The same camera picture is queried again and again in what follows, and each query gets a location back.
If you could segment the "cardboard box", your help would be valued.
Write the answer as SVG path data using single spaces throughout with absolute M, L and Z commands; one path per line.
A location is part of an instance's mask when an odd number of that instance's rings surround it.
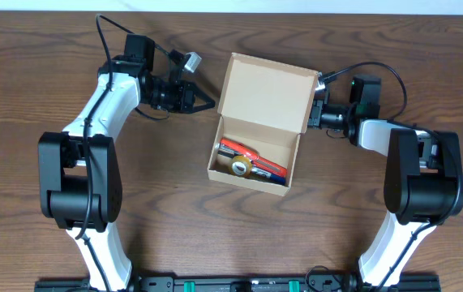
M 307 131 L 315 90 L 321 73 L 257 58 L 231 54 L 218 114 L 215 144 L 232 140 L 256 151 L 261 157 L 284 168 L 285 183 L 275 183 L 253 174 L 240 178 L 229 172 L 230 157 L 212 147 L 208 177 L 274 195 L 286 195 L 292 183 L 301 136 Z

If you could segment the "yellow tape roll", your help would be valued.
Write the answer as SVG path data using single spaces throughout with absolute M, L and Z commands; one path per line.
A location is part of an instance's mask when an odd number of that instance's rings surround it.
M 246 178 L 251 174 L 252 163 L 245 156 L 235 156 L 229 164 L 229 172 L 232 175 Z

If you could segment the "blue cap white marker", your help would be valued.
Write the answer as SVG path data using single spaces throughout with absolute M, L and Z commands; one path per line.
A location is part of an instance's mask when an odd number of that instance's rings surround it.
M 272 183 L 285 185 L 285 177 L 281 177 L 279 175 L 270 173 L 266 170 L 262 170 L 255 166 L 252 167 L 251 172 L 261 178 L 266 178 L 267 180 L 271 181 Z

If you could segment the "orange utility knife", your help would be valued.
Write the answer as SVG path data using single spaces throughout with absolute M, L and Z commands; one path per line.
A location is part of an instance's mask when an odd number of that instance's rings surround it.
M 257 157 L 256 159 L 253 159 L 252 165 L 279 177 L 284 178 L 287 175 L 287 169 L 285 167 L 263 157 Z

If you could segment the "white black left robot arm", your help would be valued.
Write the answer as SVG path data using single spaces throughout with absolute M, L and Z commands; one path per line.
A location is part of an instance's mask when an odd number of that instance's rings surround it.
M 38 141 L 41 211 L 72 237 L 88 267 L 89 279 L 61 285 L 63 291 L 139 291 L 141 278 L 122 247 L 116 220 L 122 205 L 122 179 L 115 148 L 129 114 L 139 105 L 191 114 L 211 109 L 198 87 L 182 79 L 199 58 L 188 54 L 169 80 L 152 75 L 148 59 L 115 58 L 97 72 L 96 90 L 77 118 L 60 132 Z

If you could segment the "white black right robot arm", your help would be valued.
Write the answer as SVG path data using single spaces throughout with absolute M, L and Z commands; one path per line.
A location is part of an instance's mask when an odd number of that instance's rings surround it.
M 386 157 L 387 212 L 356 271 L 340 291 L 391 291 L 420 242 L 463 208 L 463 170 L 454 132 L 431 131 L 375 117 L 377 105 L 312 103 L 309 128 L 341 131 L 350 143 Z

